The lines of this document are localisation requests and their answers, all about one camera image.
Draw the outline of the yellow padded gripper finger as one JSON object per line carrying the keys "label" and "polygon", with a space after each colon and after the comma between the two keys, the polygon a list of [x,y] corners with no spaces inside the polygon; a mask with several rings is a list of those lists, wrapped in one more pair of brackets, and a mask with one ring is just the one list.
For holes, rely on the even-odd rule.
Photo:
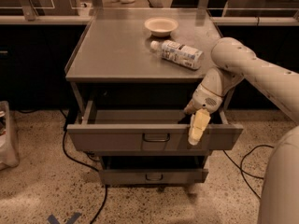
{"label": "yellow padded gripper finger", "polygon": [[184,113],[186,115],[191,115],[196,112],[196,108],[194,107],[193,101],[189,101],[188,104],[184,108]]}
{"label": "yellow padded gripper finger", "polygon": [[188,137],[191,145],[196,146],[199,143],[209,122],[210,114],[206,109],[199,109],[192,115]]}

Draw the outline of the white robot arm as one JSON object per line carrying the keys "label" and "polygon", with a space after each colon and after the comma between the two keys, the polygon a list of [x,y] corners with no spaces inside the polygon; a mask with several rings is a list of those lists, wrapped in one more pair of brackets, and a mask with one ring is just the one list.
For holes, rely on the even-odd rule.
{"label": "white robot arm", "polygon": [[216,43],[211,58],[215,66],[206,72],[184,108],[192,116],[189,143],[199,143],[209,115],[220,107],[230,89],[247,80],[296,123],[270,155],[258,224],[299,224],[299,74],[258,58],[231,37]]}

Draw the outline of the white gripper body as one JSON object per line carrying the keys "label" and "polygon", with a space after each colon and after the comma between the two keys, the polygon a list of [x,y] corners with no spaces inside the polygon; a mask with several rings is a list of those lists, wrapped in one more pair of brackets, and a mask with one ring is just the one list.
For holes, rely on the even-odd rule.
{"label": "white gripper body", "polygon": [[242,80],[241,75],[217,67],[210,68],[192,95],[192,113],[199,109],[214,113],[221,106],[227,92]]}

